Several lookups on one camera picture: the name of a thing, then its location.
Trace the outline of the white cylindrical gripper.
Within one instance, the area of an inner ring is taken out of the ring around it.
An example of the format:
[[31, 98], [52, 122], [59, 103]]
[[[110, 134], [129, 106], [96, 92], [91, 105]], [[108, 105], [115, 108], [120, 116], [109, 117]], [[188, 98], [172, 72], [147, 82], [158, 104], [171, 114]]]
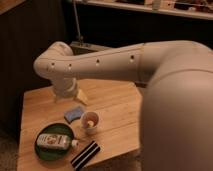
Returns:
[[75, 96], [75, 99], [84, 105], [88, 104], [88, 98], [82, 89], [78, 90], [76, 79], [57, 79], [53, 81], [54, 103], [57, 103], [60, 98], [71, 98]]

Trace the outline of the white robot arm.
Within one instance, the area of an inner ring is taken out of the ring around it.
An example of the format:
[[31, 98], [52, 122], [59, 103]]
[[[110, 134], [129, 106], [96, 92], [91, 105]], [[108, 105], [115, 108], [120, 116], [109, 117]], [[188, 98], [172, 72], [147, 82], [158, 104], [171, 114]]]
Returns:
[[213, 49], [194, 41], [140, 43], [76, 55], [53, 43], [35, 72], [68, 97], [71, 79], [145, 87], [139, 119], [143, 171], [213, 171]]

